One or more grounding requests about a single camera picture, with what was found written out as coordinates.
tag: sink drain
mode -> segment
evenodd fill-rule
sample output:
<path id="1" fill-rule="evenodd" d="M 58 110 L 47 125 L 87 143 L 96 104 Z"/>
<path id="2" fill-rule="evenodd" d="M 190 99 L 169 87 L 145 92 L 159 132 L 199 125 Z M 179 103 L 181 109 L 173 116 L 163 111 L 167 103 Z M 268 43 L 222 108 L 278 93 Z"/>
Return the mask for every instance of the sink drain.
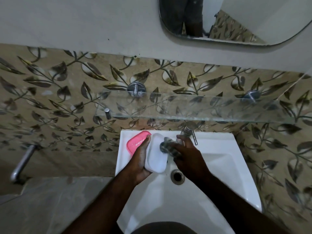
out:
<path id="1" fill-rule="evenodd" d="M 171 172 L 170 178 L 171 181 L 176 185 L 182 185 L 185 181 L 185 176 L 178 169 L 175 169 Z"/>

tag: forearm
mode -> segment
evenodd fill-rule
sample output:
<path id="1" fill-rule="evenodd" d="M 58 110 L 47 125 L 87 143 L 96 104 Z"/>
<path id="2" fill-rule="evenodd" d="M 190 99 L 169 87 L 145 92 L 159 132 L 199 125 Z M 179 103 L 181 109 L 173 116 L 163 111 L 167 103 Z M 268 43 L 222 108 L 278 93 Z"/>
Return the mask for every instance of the forearm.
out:
<path id="1" fill-rule="evenodd" d="M 135 185 L 135 177 L 127 168 L 123 169 L 63 234 L 109 233 Z"/>
<path id="2" fill-rule="evenodd" d="M 212 176 L 195 184 L 216 205 L 235 233 L 287 233 L 218 178 Z"/>

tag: sink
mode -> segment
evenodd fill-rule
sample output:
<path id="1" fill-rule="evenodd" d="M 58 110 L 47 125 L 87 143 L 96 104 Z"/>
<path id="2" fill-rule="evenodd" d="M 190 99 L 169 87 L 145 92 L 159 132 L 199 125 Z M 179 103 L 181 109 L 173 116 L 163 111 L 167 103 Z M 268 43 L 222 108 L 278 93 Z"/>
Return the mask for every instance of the sink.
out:
<path id="1" fill-rule="evenodd" d="M 151 134 L 160 133 L 175 140 L 179 131 L 149 130 Z M 117 175 L 129 162 L 131 156 L 126 143 L 138 134 L 136 130 L 122 130 L 116 165 Z M 231 133 L 196 132 L 198 145 L 209 170 L 228 187 L 247 200 L 261 212 L 261 202 L 255 183 Z M 177 169 L 171 157 L 168 157 L 164 173 L 151 174 L 137 185 L 127 201 L 118 225 L 125 233 L 159 221 L 182 223 L 198 234 L 231 233 L 234 231 L 210 199 L 185 178 L 176 185 L 170 178 Z"/>

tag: faucet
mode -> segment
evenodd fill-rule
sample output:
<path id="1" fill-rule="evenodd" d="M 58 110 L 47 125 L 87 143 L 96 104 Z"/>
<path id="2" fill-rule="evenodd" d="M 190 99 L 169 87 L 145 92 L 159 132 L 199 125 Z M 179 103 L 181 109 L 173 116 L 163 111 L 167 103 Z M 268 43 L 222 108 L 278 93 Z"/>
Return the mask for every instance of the faucet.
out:
<path id="1" fill-rule="evenodd" d="M 180 135 L 184 135 L 185 137 L 190 137 L 191 135 L 193 136 L 195 145 L 198 145 L 197 139 L 194 133 L 194 130 L 197 128 L 197 124 L 193 121 L 189 121 L 185 123 L 185 126 L 181 130 Z M 176 142 L 179 144 L 183 145 L 183 141 L 181 139 L 177 139 Z"/>

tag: human hand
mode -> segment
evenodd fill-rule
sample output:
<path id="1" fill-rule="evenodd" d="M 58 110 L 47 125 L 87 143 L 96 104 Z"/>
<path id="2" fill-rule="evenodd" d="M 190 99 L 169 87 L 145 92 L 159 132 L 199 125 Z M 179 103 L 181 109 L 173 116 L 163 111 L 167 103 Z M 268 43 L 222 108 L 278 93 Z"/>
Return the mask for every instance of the human hand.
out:
<path id="1" fill-rule="evenodd" d="M 129 163 L 125 167 L 125 169 L 129 171 L 129 174 L 134 176 L 135 185 L 140 184 L 151 174 L 150 171 L 144 168 L 145 158 L 146 158 L 146 149 L 150 141 L 151 141 L 151 136 L 147 135 L 146 139 L 136 149 Z"/>
<path id="2" fill-rule="evenodd" d="M 181 153 L 180 157 L 174 158 L 179 170 L 194 183 L 212 177 L 201 152 L 193 145 L 191 139 L 181 135 L 177 135 L 177 138 L 185 144 L 184 146 L 177 143 L 171 144 Z"/>

